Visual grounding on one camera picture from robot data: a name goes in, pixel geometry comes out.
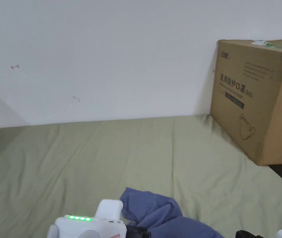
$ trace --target green bedsheet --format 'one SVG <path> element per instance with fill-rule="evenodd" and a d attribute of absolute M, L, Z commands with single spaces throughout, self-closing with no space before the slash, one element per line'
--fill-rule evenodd
<path fill-rule="evenodd" d="M 282 179 L 258 167 L 211 116 L 0 129 L 0 237 L 46 237 L 126 187 L 173 197 L 224 237 L 282 229 Z"/>

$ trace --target blue cloth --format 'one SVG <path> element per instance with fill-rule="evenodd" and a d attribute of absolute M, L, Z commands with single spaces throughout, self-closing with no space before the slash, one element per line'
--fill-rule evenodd
<path fill-rule="evenodd" d="M 223 238 L 210 226 L 183 217 L 172 198 L 127 187 L 120 200 L 122 215 L 132 221 L 130 225 L 148 228 L 152 238 Z"/>

